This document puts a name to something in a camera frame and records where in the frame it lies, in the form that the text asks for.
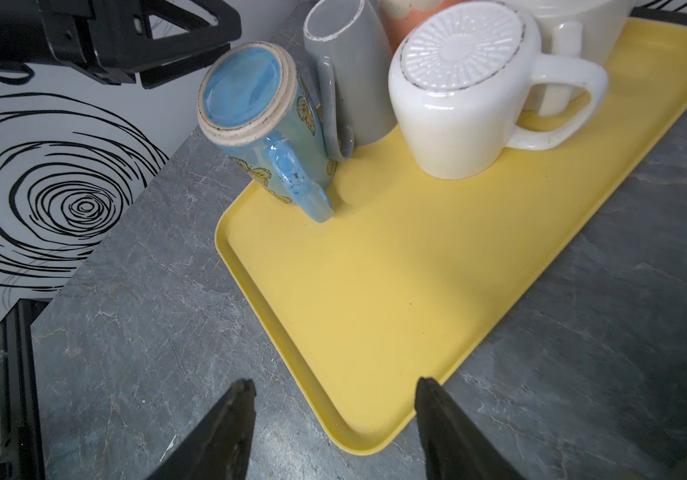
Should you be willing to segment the cream mug with handle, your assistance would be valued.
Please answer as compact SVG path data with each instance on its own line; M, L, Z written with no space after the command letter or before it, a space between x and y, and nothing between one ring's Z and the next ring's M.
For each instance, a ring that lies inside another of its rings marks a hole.
M589 103L555 130L523 129L517 120L539 84L585 89ZM563 144L595 115L607 88L601 66L543 53L535 17L499 1L463 2L427 18L389 68L389 97L411 155L445 180L485 171L505 148Z

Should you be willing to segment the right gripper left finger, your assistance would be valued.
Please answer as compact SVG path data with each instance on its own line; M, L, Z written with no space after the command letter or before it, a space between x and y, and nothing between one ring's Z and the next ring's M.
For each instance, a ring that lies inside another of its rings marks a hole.
M152 479L245 479L256 422L251 379L234 382Z

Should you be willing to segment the small grey mug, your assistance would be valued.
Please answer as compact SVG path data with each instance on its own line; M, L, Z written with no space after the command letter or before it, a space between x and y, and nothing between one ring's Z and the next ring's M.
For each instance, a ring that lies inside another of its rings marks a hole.
M397 125L389 98L393 58L375 4L318 2L304 22L304 45L318 80L325 146L343 162Z

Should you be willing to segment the blue butterfly mug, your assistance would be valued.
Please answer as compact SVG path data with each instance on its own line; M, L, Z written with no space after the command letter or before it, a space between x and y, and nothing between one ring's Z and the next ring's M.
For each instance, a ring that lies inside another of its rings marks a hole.
M251 42L227 52L206 73L197 112L203 134L269 194L315 222L333 217L337 163L287 50Z

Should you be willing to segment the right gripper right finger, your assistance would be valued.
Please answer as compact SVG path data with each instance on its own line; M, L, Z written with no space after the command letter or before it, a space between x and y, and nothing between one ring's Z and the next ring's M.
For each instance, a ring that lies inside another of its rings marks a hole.
M415 390L419 440L429 479L521 479L459 404L433 378Z

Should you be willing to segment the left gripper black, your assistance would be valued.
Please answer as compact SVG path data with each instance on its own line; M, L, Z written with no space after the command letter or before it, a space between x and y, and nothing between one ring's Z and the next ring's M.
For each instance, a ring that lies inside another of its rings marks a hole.
M233 6L198 5L213 23L169 1L0 1L0 83L24 85L41 64L105 85L165 85L213 65L242 35Z

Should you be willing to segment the yellow plastic tray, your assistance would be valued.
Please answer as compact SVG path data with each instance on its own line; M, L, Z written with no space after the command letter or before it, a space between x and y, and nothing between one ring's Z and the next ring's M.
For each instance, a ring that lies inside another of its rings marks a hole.
M313 222L249 184L215 244L329 438L377 453L413 418L687 109L687 27L633 18L597 115L549 151L439 180L399 130L339 167Z

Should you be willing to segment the white mug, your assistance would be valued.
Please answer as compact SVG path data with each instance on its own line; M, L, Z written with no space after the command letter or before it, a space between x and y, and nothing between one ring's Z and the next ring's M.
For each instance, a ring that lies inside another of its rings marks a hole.
M507 5L517 11L525 27L525 40L515 54L517 63L528 62L539 45L543 54L599 66L607 62L633 8L631 1L510 1ZM515 96L515 111L557 116L582 91L559 83L531 86Z

